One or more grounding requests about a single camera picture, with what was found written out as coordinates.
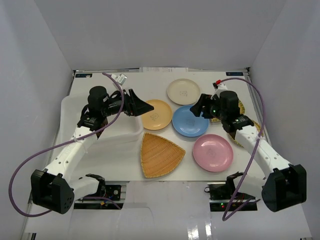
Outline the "orange round plate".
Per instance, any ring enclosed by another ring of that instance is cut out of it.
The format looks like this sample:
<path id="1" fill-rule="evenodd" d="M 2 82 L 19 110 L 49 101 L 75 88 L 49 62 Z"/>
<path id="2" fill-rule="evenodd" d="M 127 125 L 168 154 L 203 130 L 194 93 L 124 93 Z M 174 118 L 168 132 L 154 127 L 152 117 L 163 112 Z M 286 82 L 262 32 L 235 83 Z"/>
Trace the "orange round plate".
<path id="1" fill-rule="evenodd" d="M 159 99 L 146 101 L 154 110 L 141 116 L 143 127 L 147 130 L 157 131 L 165 128 L 172 121 L 173 111 L 168 103 Z"/>

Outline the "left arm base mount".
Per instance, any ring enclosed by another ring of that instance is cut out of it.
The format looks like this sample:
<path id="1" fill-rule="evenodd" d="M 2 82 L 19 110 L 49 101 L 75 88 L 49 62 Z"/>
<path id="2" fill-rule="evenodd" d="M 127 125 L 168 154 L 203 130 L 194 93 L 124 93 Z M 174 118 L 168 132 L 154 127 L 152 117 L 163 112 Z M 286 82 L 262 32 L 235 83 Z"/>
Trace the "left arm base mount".
<path id="1" fill-rule="evenodd" d="M 75 210 L 121 210 L 126 198 L 125 183 L 107 184 L 99 199 L 80 199 L 74 204 Z"/>

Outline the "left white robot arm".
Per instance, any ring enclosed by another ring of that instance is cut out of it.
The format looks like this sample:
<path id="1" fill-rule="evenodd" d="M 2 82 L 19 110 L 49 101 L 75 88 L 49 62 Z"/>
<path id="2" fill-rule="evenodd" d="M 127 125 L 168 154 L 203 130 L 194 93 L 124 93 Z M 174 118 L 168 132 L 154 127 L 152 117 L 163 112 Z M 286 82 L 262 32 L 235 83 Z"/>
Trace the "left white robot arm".
<path id="1" fill-rule="evenodd" d="M 78 199 L 103 198 L 106 193 L 105 179 L 89 173 L 72 181 L 76 166 L 102 135 L 103 127 L 108 126 L 109 116 L 125 113 L 127 116 L 137 117 L 152 110 L 154 107 L 139 99 L 132 89 L 120 89 L 108 95 L 103 86 L 91 88 L 71 142 L 43 170 L 32 173 L 30 180 L 33 203 L 65 214 Z"/>

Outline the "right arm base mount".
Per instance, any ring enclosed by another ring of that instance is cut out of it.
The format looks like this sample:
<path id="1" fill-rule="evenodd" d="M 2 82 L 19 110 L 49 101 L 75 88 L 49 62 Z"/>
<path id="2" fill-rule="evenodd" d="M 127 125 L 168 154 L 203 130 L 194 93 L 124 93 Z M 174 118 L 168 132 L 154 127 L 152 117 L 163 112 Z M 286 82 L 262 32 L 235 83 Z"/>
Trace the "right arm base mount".
<path id="1" fill-rule="evenodd" d="M 209 195 L 209 206 L 210 206 L 210 211 L 212 213 L 224 212 L 233 194 L 232 192 L 229 192 L 227 190 L 227 185 L 224 181 L 209 183 L 204 188 L 204 192 Z M 256 203 L 256 198 L 241 192 L 237 193 L 228 211 L 229 212 L 234 211 L 248 199 L 250 200 L 249 203 L 243 208 L 241 208 L 240 211 L 243 211 L 243 212 L 257 211 L 258 207 Z"/>

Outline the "white paper sheet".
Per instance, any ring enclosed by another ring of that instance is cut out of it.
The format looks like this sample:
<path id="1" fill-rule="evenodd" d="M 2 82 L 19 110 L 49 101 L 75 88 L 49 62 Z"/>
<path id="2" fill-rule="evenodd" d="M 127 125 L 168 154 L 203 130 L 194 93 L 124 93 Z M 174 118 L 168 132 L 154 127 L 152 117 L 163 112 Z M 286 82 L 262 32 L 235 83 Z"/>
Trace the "white paper sheet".
<path id="1" fill-rule="evenodd" d="M 140 67 L 140 73 L 187 73 L 188 67 Z"/>

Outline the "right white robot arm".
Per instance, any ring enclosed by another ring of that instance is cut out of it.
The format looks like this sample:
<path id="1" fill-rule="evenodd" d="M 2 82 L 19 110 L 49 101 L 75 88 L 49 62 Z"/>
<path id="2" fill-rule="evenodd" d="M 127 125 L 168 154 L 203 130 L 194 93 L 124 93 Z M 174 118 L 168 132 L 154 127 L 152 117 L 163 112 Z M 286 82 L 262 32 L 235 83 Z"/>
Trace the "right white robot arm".
<path id="1" fill-rule="evenodd" d="M 248 175 L 248 169 L 229 175 L 226 179 L 226 195 L 236 200 L 243 193 L 261 199 L 272 212 L 304 203 L 307 200 L 307 172 L 300 165 L 293 165 L 280 156 L 269 143 L 261 138 L 254 122 L 240 112 L 239 98 L 234 91 L 220 94 L 201 94 L 190 108 L 196 117 L 216 118 L 223 129 L 243 146 L 255 161 L 265 179 Z"/>

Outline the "triangular woven bamboo tray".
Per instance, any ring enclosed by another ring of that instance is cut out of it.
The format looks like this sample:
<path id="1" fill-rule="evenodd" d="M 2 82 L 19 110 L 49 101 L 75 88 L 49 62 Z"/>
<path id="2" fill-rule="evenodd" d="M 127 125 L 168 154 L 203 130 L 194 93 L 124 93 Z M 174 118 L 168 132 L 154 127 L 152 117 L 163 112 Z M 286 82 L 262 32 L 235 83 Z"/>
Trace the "triangular woven bamboo tray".
<path id="1" fill-rule="evenodd" d="M 174 142 L 149 132 L 143 134 L 140 163 L 147 179 L 159 178 L 174 171 L 186 151 Z"/>

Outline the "blue round plate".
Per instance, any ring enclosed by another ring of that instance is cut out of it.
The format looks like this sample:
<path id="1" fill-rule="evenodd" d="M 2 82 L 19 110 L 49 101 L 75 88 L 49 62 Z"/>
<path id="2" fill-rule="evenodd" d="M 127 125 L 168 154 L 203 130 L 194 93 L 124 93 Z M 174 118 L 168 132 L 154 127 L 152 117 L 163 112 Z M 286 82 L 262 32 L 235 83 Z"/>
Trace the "blue round plate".
<path id="1" fill-rule="evenodd" d="M 190 111 L 191 107 L 191 105 L 179 107 L 173 114 L 172 125 L 182 136 L 193 138 L 203 135 L 207 131 L 210 121 L 202 116 L 194 116 Z"/>

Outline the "pink round plate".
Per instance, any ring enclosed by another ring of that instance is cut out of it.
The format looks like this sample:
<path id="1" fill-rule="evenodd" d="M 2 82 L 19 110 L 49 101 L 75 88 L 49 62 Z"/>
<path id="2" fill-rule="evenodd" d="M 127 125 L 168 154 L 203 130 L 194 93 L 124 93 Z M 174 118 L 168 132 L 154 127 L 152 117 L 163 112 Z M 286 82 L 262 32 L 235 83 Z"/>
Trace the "pink round plate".
<path id="1" fill-rule="evenodd" d="M 216 134 L 199 137 L 192 148 L 195 162 L 208 172 L 227 170 L 233 163 L 234 153 L 229 142 Z"/>

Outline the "cream round plate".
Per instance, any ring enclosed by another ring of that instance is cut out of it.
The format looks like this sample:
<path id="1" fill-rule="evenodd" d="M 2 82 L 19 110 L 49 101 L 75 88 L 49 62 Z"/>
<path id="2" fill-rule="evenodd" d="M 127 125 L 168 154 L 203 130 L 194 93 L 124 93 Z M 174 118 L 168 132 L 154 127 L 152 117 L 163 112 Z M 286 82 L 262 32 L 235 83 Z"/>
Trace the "cream round plate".
<path id="1" fill-rule="evenodd" d="M 178 105 L 192 105 L 201 95 L 201 89 L 197 83 L 190 79 L 180 78 L 172 81 L 167 89 L 169 99 Z"/>

